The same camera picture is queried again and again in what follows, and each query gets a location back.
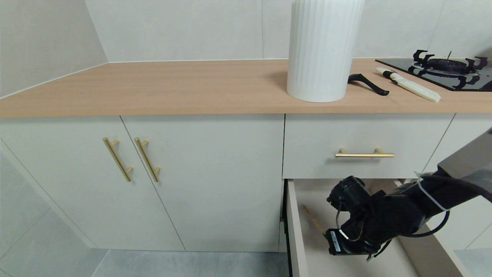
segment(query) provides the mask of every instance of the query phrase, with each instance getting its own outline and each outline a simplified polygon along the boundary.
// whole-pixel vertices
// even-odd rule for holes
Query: ribbed white vase
[[[345,96],[365,0],[292,3],[287,93],[309,102]]]

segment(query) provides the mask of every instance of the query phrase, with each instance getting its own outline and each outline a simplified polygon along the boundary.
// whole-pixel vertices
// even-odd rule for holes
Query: knife
[[[405,78],[403,78],[401,75],[399,75],[398,73],[392,71],[392,70],[389,70],[389,69],[384,69],[384,68],[376,68],[377,72],[379,72],[380,74],[382,74],[384,77],[390,79],[393,83],[399,85],[400,87],[424,98],[424,99],[427,99],[429,101],[432,101],[434,103],[437,103],[439,102],[439,100],[441,100],[441,96],[433,91],[433,90],[430,90],[424,86],[421,86],[415,82],[412,82],[410,80],[407,80]]]

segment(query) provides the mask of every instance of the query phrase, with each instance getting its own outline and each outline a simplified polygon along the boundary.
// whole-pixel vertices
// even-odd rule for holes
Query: gold handle
[[[393,158],[393,153],[384,153],[380,148],[376,148],[374,153],[347,153],[345,148],[340,148],[340,151],[335,154],[335,158]]]
[[[102,140],[104,141],[104,144],[108,148],[109,153],[111,153],[111,156],[113,156],[113,159],[115,159],[115,162],[118,165],[118,167],[120,168],[120,170],[122,171],[123,176],[126,179],[126,181],[131,182],[130,176],[128,176],[128,174],[133,170],[133,167],[129,167],[127,170],[125,170],[123,168],[122,162],[120,161],[120,158],[116,155],[116,153],[113,149],[113,146],[120,143],[120,141],[116,139],[113,142],[109,142],[108,138],[103,138]]]
[[[137,143],[138,150],[140,150],[140,153],[142,153],[142,157],[144,157],[144,161],[145,161],[145,164],[147,165],[147,168],[149,168],[149,170],[151,171],[152,178],[154,179],[154,181],[156,183],[159,182],[159,179],[157,179],[157,174],[160,171],[160,167],[156,167],[154,169],[149,158],[147,157],[147,154],[145,154],[145,151],[144,151],[144,146],[149,144],[149,141],[144,140],[144,142],[140,142],[140,139],[136,138],[135,142]]]

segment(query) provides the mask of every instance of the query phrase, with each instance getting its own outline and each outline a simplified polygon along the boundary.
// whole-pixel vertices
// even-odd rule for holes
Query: open drawer
[[[313,225],[302,206],[305,205],[324,229],[336,228],[337,214],[326,202],[339,180],[286,180],[284,221],[293,277],[455,277],[469,273],[452,250],[446,249],[432,235],[425,238],[393,239],[386,250],[370,262],[367,256],[332,256],[329,244]],[[391,190],[395,181],[375,179],[371,191]],[[340,214],[340,223],[348,219]]]

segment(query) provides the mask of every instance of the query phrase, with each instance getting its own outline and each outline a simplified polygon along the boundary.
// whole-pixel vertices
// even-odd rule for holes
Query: sticker
[[[330,234],[332,235],[333,246],[335,246],[335,250],[337,252],[341,252],[340,245],[338,244],[338,240],[337,240],[337,235],[333,231],[330,231]]]

